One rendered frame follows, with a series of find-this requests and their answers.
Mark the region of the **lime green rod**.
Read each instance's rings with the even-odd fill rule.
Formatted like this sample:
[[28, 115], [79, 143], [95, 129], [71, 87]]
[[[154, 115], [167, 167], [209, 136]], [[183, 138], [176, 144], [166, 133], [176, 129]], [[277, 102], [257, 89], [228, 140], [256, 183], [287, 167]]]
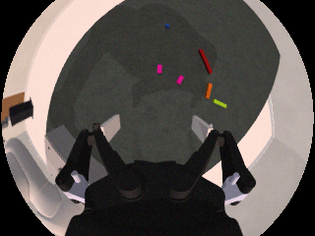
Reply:
[[226, 108], [226, 104], [224, 104], [224, 103], [222, 103], [222, 102], [220, 102], [220, 101], [218, 101], [218, 100], [216, 100], [214, 98], [213, 98], [212, 102], [215, 103], [215, 104], [218, 104], [218, 105], [220, 105], [220, 106], [222, 106], [224, 108]]

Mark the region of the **orange rod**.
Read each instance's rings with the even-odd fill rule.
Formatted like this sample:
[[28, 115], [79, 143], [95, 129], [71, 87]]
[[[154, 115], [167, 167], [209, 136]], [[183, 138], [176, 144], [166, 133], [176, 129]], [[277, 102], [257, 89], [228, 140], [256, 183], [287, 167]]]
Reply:
[[210, 98], [211, 89], [212, 89], [212, 84], [207, 83], [205, 98]]

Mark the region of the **dark red rod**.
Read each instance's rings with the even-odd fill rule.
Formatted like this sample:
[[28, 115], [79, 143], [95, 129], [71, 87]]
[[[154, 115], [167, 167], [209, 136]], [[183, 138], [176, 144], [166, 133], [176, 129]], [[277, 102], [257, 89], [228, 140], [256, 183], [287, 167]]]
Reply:
[[203, 49], [199, 49], [198, 52], [199, 52], [199, 54], [200, 54], [200, 56], [201, 56], [201, 58], [202, 58], [202, 60], [204, 62], [204, 65], [205, 65], [205, 67], [207, 69], [208, 74], [211, 74], [213, 71], [211, 69], [211, 66], [210, 66], [210, 64], [208, 62], [208, 59], [207, 59]]

